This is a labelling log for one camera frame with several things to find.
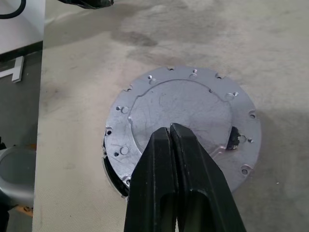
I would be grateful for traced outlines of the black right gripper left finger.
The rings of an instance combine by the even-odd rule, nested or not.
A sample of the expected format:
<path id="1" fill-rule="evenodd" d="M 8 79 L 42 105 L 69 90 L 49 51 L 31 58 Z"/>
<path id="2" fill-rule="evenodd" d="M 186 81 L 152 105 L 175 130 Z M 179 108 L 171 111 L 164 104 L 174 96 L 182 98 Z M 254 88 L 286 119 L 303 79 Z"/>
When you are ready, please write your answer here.
<path id="1" fill-rule="evenodd" d="M 167 128 L 159 128 L 131 176 L 125 232 L 175 232 L 177 195 L 172 139 Z"/>

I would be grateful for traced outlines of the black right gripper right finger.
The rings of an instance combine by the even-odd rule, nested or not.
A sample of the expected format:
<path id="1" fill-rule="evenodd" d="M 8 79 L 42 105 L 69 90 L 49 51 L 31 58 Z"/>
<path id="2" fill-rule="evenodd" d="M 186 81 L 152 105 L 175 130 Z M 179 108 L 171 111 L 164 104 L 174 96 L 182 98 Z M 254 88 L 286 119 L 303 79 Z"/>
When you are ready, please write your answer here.
<path id="1" fill-rule="evenodd" d="M 226 178 L 187 127 L 170 134 L 179 183 L 179 232 L 247 232 Z"/>

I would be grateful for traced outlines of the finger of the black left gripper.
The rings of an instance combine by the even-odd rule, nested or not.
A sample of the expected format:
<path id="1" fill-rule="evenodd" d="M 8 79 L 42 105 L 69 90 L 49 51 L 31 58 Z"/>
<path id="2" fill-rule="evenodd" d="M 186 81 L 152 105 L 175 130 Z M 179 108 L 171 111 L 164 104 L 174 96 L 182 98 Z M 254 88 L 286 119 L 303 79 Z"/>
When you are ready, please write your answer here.
<path id="1" fill-rule="evenodd" d="M 111 7 L 114 0 L 58 0 L 65 4 L 79 6 L 84 9 L 100 9 Z"/>

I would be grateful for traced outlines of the silver round motor lid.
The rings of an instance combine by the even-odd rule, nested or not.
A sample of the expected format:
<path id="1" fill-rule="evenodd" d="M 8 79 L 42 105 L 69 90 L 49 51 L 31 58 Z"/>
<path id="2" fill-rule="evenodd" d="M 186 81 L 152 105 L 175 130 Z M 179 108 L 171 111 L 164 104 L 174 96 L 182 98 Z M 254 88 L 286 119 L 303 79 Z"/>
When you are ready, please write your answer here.
<path id="1" fill-rule="evenodd" d="M 190 128 L 235 191 L 254 168 L 261 123 L 248 94 L 207 68 L 158 68 L 135 79 L 112 105 L 103 142 L 117 176 L 129 187 L 151 134 L 171 123 Z"/>

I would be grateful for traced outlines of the silver T-shaped piece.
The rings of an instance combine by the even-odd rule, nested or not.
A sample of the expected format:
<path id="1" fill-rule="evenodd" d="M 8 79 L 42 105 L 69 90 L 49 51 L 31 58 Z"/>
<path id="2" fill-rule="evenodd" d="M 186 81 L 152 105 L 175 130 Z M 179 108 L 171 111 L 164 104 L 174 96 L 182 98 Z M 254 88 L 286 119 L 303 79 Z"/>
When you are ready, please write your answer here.
<path id="1" fill-rule="evenodd" d="M 24 56 L 17 57 L 15 59 L 14 67 L 0 71 L 0 78 L 12 76 L 12 82 L 17 83 L 22 79 L 22 70 L 24 64 Z"/>

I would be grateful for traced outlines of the grey rounded shape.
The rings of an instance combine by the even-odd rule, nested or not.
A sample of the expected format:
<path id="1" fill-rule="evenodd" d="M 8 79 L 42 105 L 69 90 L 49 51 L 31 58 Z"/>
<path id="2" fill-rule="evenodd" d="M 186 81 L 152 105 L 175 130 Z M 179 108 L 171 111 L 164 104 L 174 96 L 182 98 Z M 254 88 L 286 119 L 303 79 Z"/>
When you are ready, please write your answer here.
<path id="1" fill-rule="evenodd" d="M 34 204 L 36 151 L 13 146 L 0 150 L 0 203 Z"/>

